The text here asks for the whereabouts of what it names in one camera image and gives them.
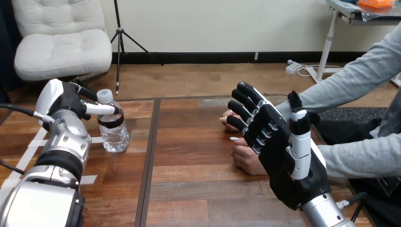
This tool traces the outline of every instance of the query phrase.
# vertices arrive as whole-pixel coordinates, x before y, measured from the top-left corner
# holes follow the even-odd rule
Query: white bottle cap
[[[107,104],[113,100],[113,93],[110,89],[102,89],[97,92],[97,102]]]

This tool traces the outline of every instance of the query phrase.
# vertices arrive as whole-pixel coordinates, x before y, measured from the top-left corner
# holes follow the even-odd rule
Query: water bottle
[[[113,93],[109,89],[98,91],[97,101],[100,104],[114,105],[120,109],[118,114],[97,116],[103,147],[110,152],[124,151],[128,146],[129,137],[121,106],[113,100]]]

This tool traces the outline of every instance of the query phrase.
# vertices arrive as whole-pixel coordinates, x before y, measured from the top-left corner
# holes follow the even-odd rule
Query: human hand
[[[235,145],[231,151],[234,164],[249,175],[267,175],[266,170],[256,154],[245,142],[244,138],[230,137]]]
[[[223,123],[223,125],[226,127],[228,131],[238,131],[237,128],[227,123],[227,117],[230,115],[233,115],[234,117],[241,119],[241,117],[238,114],[234,113],[232,110],[227,110],[221,115],[219,120]]]

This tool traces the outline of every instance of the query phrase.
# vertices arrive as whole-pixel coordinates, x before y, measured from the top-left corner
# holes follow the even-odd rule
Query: wooden table
[[[268,96],[273,104],[286,96]],[[233,165],[232,141],[218,120],[228,97],[120,102],[130,131],[126,152],[91,145],[81,186],[84,226],[136,227],[301,227],[299,212],[278,201],[268,176],[249,176]],[[99,137],[96,119],[85,122]],[[13,112],[0,126],[0,158],[16,165],[40,127]],[[37,149],[27,168],[36,160]],[[11,171],[0,167],[4,181]],[[332,182],[336,201],[352,196],[343,181]],[[350,218],[356,205],[344,211]],[[358,227],[371,226],[363,213]]]

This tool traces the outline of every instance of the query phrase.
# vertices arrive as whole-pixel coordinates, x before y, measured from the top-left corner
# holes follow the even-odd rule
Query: white chair
[[[23,37],[15,56],[27,81],[98,75],[112,60],[99,0],[12,0]]]

